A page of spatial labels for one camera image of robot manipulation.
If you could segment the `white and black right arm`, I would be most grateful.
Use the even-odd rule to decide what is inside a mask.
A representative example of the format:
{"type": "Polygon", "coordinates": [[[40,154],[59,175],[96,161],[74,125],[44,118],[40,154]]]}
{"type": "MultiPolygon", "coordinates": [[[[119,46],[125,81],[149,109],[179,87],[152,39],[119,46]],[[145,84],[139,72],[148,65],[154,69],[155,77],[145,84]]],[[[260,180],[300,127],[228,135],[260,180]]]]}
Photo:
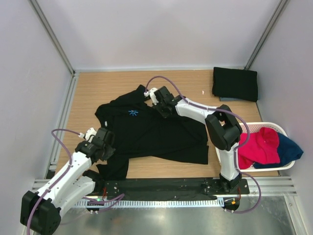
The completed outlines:
{"type": "Polygon", "coordinates": [[[227,194],[233,193],[242,178],[238,171],[236,154],[242,128],[231,109],[226,105],[205,106],[180,95],[174,97],[165,86],[159,89],[152,88],[144,95],[152,100],[153,108],[163,117],[175,114],[191,118],[206,126],[210,141],[219,150],[221,189],[227,194]]]}

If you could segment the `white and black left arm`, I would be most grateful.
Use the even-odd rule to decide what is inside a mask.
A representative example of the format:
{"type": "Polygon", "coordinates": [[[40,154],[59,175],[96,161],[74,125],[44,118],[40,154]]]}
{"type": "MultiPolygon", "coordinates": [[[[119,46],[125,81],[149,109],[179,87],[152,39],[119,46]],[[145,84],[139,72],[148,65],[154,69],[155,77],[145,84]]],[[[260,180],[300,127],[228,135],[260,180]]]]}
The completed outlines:
{"type": "Polygon", "coordinates": [[[115,135],[106,128],[90,128],[77,133],[82,139],[74,152],[68,152],[69,160],[44,186],[36,192],[27,191],[22,197],[20,223],[41,235],[51,235],[59,227],[62,217],[80,199],[88,194],[103,192],[103,177],[90,167],[109,159],[115,149],[115,135]]]}

